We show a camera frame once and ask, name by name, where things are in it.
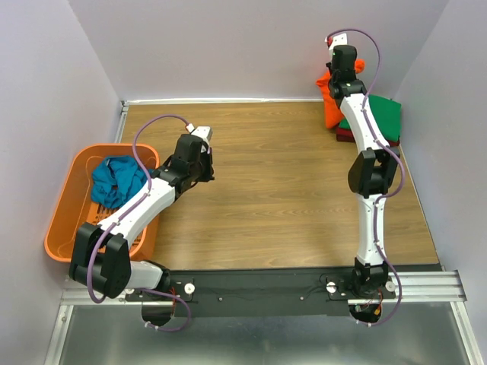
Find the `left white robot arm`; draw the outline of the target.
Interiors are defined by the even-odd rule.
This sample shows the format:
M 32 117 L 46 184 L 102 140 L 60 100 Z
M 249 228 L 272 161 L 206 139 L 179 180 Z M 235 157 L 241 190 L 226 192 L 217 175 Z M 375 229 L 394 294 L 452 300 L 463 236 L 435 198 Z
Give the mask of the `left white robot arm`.
M 163 265 L 129 257 L 138 235 L 184 192 L 214 179 L 212 130 L 200 126 L 179 137 L 174 153 L 126 204 L 99 224 L 78 229 L 68 270 L 69 277 L 115 298 L 125 289 L 168 292 L 170 272 Z

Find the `orange t shirt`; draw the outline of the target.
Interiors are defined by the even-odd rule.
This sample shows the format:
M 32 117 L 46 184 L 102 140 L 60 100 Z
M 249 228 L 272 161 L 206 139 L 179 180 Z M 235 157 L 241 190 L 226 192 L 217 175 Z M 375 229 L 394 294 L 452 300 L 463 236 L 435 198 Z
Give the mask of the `orange t shirt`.
M 336 105 L 335 100 L 330 96 L 329 81 L 331 74 L 326 70 L 324 75 L 316 80 L 316 86 L 320 89 L 324 105 L 324 124 L 327 129 L 335 128 L 345 117 Z

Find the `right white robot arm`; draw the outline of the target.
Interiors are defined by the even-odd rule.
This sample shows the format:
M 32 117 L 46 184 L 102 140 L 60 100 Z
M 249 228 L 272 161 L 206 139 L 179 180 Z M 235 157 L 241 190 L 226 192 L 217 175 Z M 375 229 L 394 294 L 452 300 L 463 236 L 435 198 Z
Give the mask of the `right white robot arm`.
M 352 271 L 355 294 L 385 287 L 389 265 L 384 249 L 384 208 L 400 160 L 374 119 L 369 94 L 357 78 L 357 50 L 350 45 L 329 48 L 329 93 L 352 130 L 358 155 L 348 172 L 348 185 L 358 200 L 359 244 Z

